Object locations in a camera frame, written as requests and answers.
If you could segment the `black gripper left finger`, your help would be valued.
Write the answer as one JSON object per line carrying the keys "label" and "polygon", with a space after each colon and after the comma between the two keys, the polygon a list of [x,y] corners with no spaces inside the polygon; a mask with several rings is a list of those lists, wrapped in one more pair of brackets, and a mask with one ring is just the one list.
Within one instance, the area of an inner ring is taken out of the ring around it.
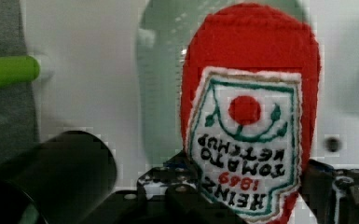
{"label": "black gripper left finger", "polygon": [[111,194],[80,224],[247,224],[199,187],[195,164],[180,152],[140,176],[137,189]]}

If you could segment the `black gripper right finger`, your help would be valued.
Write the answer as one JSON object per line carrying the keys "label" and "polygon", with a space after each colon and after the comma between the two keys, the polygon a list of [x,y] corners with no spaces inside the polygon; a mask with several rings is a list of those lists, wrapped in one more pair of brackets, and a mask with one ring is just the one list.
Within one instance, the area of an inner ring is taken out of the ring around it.
{"label": "black gripper right finger", "polygon": [[359,224],[359,169],[309,160],[299,193],[318,224]]}

